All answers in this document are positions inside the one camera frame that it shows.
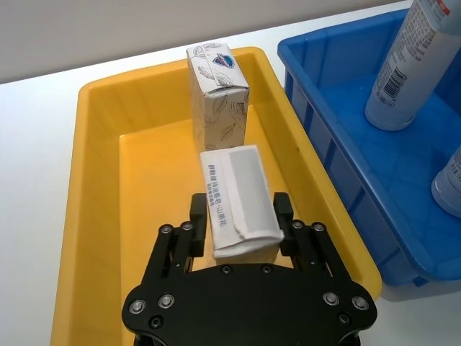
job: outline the box flap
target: box flap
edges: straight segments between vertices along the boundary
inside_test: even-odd
[[[187,57],[204,94],[223,89],[248,89],[248,83],[228,45],[205,43],[191,47],[187,49]]]

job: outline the yellow plastic tray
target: yellow plastic tray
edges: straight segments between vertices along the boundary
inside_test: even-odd
[[[269,62],[234,50],[251,87],[247,144],[257,144],[274,191],[298,218],[322,221],[355,281],[377,298],[381,279]],[[192,140],[187,62],[87,84],[79,94],[51,345],[132,345],[120,312],[139,284],[162,223],[188,218],[204,192]],[[208,230],[205,256],[214,265]],[[289,266],[288,259],[276,263]]]

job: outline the white wall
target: white wall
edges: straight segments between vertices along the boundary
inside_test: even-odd
[[[0,83],[396,0],[0,0]]]

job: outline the blue logo on box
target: blue logo on box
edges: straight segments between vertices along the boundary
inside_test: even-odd
[[[230,56],[219,53],[218,56],[213,59],[213,63],[227,68],[233,68],[236,65],[236,63],[233,62],[233,59]]]

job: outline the barcode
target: barcode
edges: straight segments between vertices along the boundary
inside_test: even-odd
[[[405,84],[406,79],[406,75],[400,72],[400,70],[396,67],[390,75],[387,84],[384,86],[384,92],[395,99],[402,89],[402,86]]]

